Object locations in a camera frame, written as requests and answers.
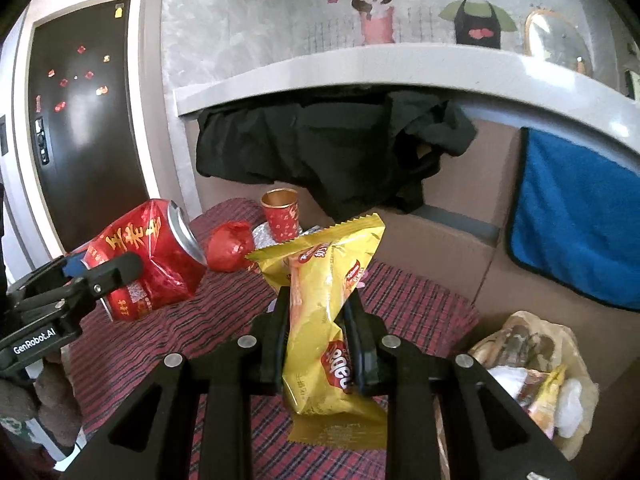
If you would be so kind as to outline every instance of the red plastic bag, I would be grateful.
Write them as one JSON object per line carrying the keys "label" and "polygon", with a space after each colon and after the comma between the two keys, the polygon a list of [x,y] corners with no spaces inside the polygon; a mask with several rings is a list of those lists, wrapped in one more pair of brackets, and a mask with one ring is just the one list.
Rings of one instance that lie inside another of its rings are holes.
{"label": "red plastic bag", "polygon": [[245,256],[255,249],[249,222],[227,222],[213,229],[207,247],[207,265],[216,272],[236,272],[252,263]]}

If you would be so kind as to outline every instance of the red can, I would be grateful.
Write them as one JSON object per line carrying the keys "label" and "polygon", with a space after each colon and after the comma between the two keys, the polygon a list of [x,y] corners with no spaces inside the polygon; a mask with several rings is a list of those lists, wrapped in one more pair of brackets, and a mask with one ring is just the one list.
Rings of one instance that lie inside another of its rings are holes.
{"label": "red can", "polygon": [[280,243],[298,236],[298,193],[294,189],[272,189],[260,202],[274,240]]}
{"label": "red can", "polygon": [[121,216],[89,243],[83,261],[95,267],[126,251],[142,258],[142,275],[100,300],[111,319],[135,321],[192,298],[206,270],[181,209],[169,200],[151,199]]}

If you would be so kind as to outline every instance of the black cloth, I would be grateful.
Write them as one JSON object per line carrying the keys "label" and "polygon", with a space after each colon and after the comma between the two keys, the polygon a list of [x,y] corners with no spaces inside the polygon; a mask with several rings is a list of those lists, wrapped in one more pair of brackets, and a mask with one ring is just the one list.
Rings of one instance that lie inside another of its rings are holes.
{"label": "black cloth", "polygon": [[[456,27],[456,43],[500,49],[500,35],[502,33],[502,29],[500,28],[500,21],[498,20],[498,15],[495,13],[494,6],[487,2],[491,9],[491,16],[484,18],[482,16],[467,14],[465,11],[465,4],[466,0],[462,2],[462,5],[460,5],[453,21],[454,26]],[[483,36],[482,38],[474,38],[469,34],[470,30],[490,30],[493,35],[491,37]]]}
{"label": "black cloth", "polygon": [[[476,135],[451,102],[419,91],[288,92],[268,105],[214,107],[199,118],[196,169],[246,184],[275,180],[306,187],[335,221],[380,204],[422,204],[422,179]],[[431,153],[418,160],[416,147]]]}

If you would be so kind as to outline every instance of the snack wrapper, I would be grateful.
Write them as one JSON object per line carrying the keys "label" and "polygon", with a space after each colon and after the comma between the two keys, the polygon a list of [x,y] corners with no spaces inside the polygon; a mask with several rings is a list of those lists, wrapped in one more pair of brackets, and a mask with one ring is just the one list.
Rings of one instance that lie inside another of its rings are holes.
{"label": "snack wrapper", "polygon": [[529,409],[529,406],[538,395],[540,386],[542,386],[542,383],[544,383],[548,375],[546,372],[527,369],[527,377],[524,379],[524,385],[516,398],[521,408],[525,410]]}
{"label": "snack wrapper", "polygon": [[352,387],[353,368],[335,318],[378,248],[377,214],[249,254],[276,291],[290,286],[282,379],[289,440],[343,449],[386,448],[386,412]]}
{"label": "snack wrapper", "polygon": [[556,367],[542,383],[536,400],[529,407],[529,416],[549,438],[554,436],[556,404],[565,373],[566,365]]}

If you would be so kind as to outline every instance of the stuffed toy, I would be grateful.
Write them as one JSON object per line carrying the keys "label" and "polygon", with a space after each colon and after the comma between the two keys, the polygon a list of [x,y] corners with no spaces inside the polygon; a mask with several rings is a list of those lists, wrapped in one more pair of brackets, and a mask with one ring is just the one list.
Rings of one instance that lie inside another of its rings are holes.
{"label": "stuffed toy", "polygon": [[73,447],[82,426],[82,413],[66,377],[60,352],[44,360],[30,386],[0,379],[0,418],[25,422],[36,418],[61,447]]}

